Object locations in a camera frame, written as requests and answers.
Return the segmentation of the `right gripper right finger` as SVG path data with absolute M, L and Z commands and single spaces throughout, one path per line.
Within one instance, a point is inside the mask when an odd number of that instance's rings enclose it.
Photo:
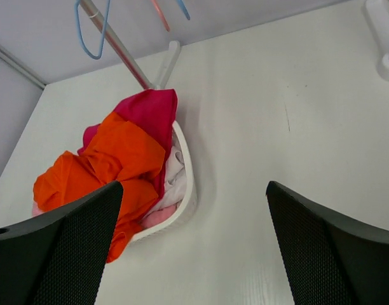
M 295 304 L 389 304 L 389 231 L 271 181 L 266 197 Z

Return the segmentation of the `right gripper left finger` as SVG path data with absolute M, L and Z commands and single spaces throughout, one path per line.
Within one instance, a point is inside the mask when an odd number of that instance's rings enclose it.
M 94 304 L 123 187 L 0 228 L 0 304 Z

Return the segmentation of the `light pink t shirt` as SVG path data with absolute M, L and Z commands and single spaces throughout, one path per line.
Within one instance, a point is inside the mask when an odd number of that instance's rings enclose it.
M 140 230 L 149 229 L 171 217 L 179 208 L 180 204 L 181 201 L 178 201 L 168 207 L 145 214 L 145 207 L 127 208 L 126 205 L 122 203 L 117 226 L 120 227 L 126 226 L 126 224 L 132 224 L 132 226 L 138 227 Z

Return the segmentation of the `orange t shirt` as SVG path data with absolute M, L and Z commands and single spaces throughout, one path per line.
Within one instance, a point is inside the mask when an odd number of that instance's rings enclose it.
M 115 261 L 133 235 L 142 230 L 140 220 L 158 201 L 160 192 L 154 179 L 164 160 L 165 150 L 157 141 L 112 112 L 80 155 L 63 152 L 36 179 L 34 206 L 49 212 L 114 180 L 120 182 L 123 197 L 107 256 L 107 262 Z

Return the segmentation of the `white t shirt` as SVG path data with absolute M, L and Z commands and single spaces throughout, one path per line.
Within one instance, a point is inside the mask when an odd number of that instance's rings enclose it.
M 184 198 L 186 193 L 186 169 L 183 153 L 179 146 L 172 146 L 166 162 L 165 194 L 159 201 L 159 209 L 168 207 Z

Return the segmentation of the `magenta t shirt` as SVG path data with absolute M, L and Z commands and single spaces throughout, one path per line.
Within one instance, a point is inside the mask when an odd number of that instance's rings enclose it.
M 74 179 L 73 198 L 114 180 L 122 183 L 129 205 L 162 198 L 176 110 L 174 90 L 146 90 L 122 100 L 101 123 L 89 126 L 78 150 L 87 167 Z

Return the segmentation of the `light blue wire hanger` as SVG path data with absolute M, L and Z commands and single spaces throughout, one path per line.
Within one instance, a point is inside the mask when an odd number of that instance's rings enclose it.
M 110 29 L 112 1 L 75 1 L 74 20 L 79 46 L 92 60 L 100 60 L 104 54 L 106 33 Z

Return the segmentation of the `pink wire hanger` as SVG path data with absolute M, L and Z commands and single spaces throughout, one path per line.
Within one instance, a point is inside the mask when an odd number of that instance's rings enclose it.
M 154 8 L 155 8 L 159 18 L 160 18 L 160 20 L 161 20 L 165 30 L 167 32 L 170 32 L 170 26 L 169 26 L 169 24 L 168 24 L 168 22 L 167 22 L 167 20 L 166 20 L 166 18 L 164 16 L 164 13 L 162 12 L 162 9 L 161 9 L 160 5 L 158 4 L 158 1 L 157 0 L 151 0 L 151 2 L 153 4 L 153 6 L 154 6 Z

